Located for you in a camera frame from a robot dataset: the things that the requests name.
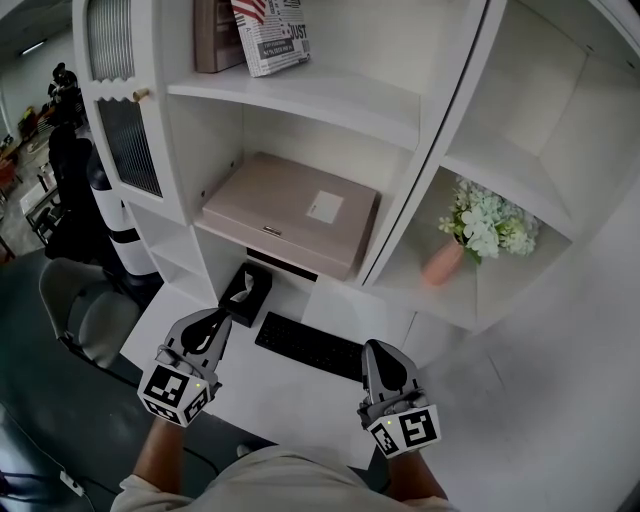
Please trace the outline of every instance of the black keyboard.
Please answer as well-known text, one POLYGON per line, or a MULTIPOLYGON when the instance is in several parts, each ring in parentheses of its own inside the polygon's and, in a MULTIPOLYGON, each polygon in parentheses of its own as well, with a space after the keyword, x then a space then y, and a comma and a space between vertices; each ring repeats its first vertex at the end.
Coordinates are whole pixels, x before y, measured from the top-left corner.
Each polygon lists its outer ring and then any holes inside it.
POLYGON ((267 313, 256 345, 318 370, 362 382, 362 345, 267 313))

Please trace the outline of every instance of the american flag print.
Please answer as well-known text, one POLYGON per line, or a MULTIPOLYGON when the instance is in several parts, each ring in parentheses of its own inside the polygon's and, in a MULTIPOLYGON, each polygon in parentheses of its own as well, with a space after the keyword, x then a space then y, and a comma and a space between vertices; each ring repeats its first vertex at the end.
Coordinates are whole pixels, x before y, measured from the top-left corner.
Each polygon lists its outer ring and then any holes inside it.
POLYGON ((264 25, 266 4, 264 0, 235 0, 233 11, 244 16, 249 16, 258 23, 264 25))

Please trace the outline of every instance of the pink vase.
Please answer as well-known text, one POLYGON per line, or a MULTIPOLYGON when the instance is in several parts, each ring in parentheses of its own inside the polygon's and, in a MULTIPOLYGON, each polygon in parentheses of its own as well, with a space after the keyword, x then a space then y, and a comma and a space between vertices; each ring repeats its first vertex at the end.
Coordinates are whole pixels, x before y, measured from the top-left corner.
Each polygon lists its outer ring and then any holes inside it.
POLYGON ((422 269, 422 279, 429 286, 442 286, 456 273, 462 264, 464 247, 455 239, 445 245, 422 269))

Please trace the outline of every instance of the ribbed glass panel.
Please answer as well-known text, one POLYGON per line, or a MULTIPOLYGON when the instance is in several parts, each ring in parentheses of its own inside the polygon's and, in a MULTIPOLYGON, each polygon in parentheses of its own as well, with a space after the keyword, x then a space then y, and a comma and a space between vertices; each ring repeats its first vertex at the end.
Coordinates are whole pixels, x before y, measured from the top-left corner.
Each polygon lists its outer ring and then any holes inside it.
POLYGON ((94 80, 134 76, 131 0, 89 0, 87 34, 94 80))
POLYGON ((140 105, 128 100, 100 100, 98 108, 120 180, 162 197, 140 105))

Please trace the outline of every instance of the beige box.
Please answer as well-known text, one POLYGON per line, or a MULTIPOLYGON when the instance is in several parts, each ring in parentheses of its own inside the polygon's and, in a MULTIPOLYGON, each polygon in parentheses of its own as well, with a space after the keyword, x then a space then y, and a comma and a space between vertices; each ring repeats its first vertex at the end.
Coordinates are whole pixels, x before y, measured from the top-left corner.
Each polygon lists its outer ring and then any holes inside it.
POLYGON ((283 261, 345 280, 375 219, 375 190, 258 153, 203 208, 214 231, 283 261))

